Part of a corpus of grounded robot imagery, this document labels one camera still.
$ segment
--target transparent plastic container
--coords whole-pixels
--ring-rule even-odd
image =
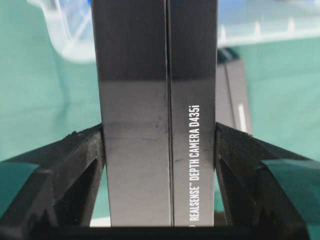
[[[60,55],[96,60],[90,0],[27,1],[42,9]],[[320,36],[320,0],[219,0],[218,6],[220,48]]]
[[[220,0],[218,46],[320,36],[320,0]]]
[[[75,63],[94,62],[90,0],[27,0],[43,11],[53,47]]]

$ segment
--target black plastic part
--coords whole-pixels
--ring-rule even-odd
[[[253,240],[256,231],[251,227],[111,227],[56,228],[46,236],[49,240]]]
[[[261,160],[306,157],[216,124],[215,167],[229,226],[255,226],[266,239],[309,239],[306,225]]]
[[[7,161],[39,167],[0,218],[0,239],[28,239],[57,226],[89,226],[105,165],[101,126]]]

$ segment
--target green tape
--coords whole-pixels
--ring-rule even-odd
[[[0,162],[0,217],[37,167],[30,163]]]
[[[311,240],[320,238],[320,163],[313,160],[262,161],[305,222]]]

